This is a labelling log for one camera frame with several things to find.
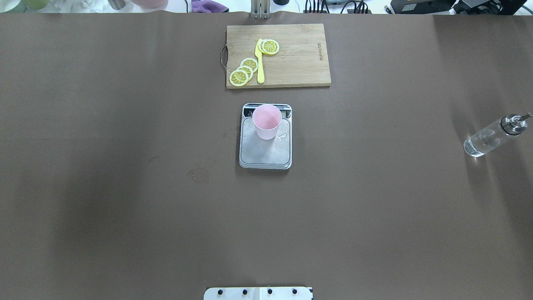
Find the purple cloth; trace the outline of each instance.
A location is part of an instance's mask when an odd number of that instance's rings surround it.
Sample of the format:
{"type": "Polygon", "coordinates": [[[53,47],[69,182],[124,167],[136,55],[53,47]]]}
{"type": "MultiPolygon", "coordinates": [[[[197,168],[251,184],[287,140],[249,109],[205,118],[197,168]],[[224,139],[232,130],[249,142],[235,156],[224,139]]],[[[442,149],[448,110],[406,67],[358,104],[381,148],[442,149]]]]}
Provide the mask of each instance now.
{"type": "Polygon", "coordinates": [[[228,8],[212,0],[192,0],[192,12],[225,12],[228,8]]]}

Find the clear liquid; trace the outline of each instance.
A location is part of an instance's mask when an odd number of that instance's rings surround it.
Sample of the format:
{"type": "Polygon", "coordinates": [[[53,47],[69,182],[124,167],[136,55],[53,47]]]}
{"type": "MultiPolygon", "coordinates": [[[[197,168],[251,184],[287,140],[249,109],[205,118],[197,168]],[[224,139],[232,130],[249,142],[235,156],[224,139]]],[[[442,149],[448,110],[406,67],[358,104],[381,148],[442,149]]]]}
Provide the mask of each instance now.
{"type": "Polygon", "coordinates": [[[498,120],[467,139],[463,147],[468,154],[479,157],[505,144],[513,137],[502,129],[498,120]]]}

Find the cutting board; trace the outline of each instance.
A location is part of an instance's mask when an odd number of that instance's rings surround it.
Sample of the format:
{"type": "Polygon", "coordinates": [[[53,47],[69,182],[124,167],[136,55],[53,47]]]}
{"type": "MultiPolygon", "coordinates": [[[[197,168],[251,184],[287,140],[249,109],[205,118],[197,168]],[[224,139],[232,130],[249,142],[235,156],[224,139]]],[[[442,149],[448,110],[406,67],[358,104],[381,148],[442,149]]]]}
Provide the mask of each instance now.
{"type": "Polygon", "coordinates": [[[228,26],[228,89],[290,88],[296,86],[330,86],[328,50],[324,24],[228,26]],[[275,55],[263,54],[265,82],[257,83],[257,72],[244,86],[233,86],[229,75],[240,62],[253,57],[259,38],[279,43],[275,55]]]}

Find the metal bracket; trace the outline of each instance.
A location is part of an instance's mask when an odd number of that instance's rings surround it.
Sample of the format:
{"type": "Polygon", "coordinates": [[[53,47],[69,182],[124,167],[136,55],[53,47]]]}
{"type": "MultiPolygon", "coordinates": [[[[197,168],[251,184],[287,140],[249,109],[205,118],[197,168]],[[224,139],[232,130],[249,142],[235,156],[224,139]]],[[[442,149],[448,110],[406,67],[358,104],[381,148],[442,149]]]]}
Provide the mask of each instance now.
{"type": "Polygon", "coordinates": [[[270,19],[270,0],[252,0],[252,19],[270,19]]]}

